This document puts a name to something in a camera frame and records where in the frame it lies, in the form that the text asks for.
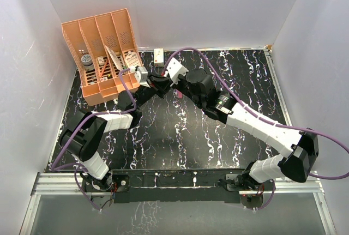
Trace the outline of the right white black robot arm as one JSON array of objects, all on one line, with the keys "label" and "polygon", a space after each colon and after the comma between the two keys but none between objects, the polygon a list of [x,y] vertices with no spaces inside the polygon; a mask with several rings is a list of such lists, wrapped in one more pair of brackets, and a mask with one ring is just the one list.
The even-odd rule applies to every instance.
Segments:
[{"label": "right white black robot arm", "polygon": [[307,180],[318,157],[316,134],[288,129],[250,109],[232,93],[217,90],[212,76],[203,69],[189,71],[185,67],[170,67],[165,75],[171,79],[174,89],[190,98],[209,118],[243,130],[278,152],[269,159],[250,163],[235,179],[235,185],[254,190],[267,180],[281,177],[298,183]]}]

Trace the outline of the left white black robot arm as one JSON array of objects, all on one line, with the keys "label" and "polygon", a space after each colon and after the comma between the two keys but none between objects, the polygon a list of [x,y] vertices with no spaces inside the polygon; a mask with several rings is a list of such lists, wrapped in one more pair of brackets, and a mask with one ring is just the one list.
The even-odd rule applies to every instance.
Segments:
[{"label": "left white black robot arm", "polygon": [[128,94],[122,91],[118,95],[117,112],[127,111],[125,114],[95,115],[85,122],[74,138],[69,141],[73,132],[85,118],[92,112],[77,112],[59,138],[61,147],[67,147],[67,151],[87,171],[84,180],[100,191],[107,191],[112,186],[110,168],[98,153],[103,134],[115,131],[131,129],[138,125],[142,113],[135,109],[131,97],[134,98],[136,106],[140,107],[154,95],[164,97],[170,90],[172,80],[169,76],[155,74],[147,75],[146,85],[139,86],[138,90]]}]

